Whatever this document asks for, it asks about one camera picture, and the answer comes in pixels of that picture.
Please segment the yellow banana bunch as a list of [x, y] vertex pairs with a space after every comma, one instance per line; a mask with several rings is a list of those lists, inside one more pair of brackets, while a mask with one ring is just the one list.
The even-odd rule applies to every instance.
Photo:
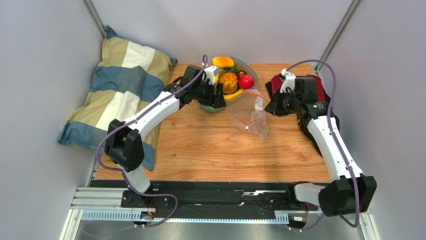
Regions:
[[215, 77], [214, 77], [215, 84], [219, 82], [219, 79], [222, 75], [223, 75], [223, 70], [221, 68], [217, 68], [217, 70], [215, 70]]

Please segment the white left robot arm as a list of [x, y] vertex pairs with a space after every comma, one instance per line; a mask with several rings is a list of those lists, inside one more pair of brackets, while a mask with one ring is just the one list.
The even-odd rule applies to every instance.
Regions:
[[215, 65], [198, 67], [189, 65], [184, 75], [168, 84], [159, 96], [124, 121], [114, 119], [102, 141], [106, 155], [117, 165], [128, 188], [142, 198], [155, 198], [147, 194], [151, 183], [145, 175], [143, 160], [145, 137], [164, 119], [192, 101], [212, 108], [224, 108], [223, 84], [216, 79], [220, 68]]

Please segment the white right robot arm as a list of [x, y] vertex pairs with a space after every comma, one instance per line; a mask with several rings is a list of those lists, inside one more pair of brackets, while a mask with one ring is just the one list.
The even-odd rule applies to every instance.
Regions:
[[295, 182], [289, 187], [293, 202], [320, 207], [327, 217], [360, 214], [368, 210], [377, 189], [373, 176], [357, 166], [339, 132], [331, 100], [320, 98], [312, 76], [283, 77], [272, 84], [272, 99], [265, 111], [278, 117], [294, 114], [299, 129], [313, 143], [326, 163], [326, 186]]

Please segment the orange toy pineapple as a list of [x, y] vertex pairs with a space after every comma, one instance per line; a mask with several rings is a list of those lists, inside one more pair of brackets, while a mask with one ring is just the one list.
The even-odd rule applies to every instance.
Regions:
[[233, 94], [238, 90], [237, 65], [221, 69], [219, 82], [222, 83], [223, 93], [226, 95]]

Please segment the clear zip top bag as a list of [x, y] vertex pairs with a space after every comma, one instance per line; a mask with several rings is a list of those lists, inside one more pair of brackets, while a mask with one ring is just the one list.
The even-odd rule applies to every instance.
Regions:
[[270, 132], [265, 111], [267, 104], [267, 99], [257, 89], [246, 89], [227, 103], [225, 112], [236, 128], [265, 140]]

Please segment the yellow orange mango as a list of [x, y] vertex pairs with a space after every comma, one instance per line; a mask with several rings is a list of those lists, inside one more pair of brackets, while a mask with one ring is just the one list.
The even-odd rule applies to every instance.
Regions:
[[235, 62], [228, 56], [216, 56], [212, 59], [212, 64], [219, 68], [232, 68], [235, 66]]

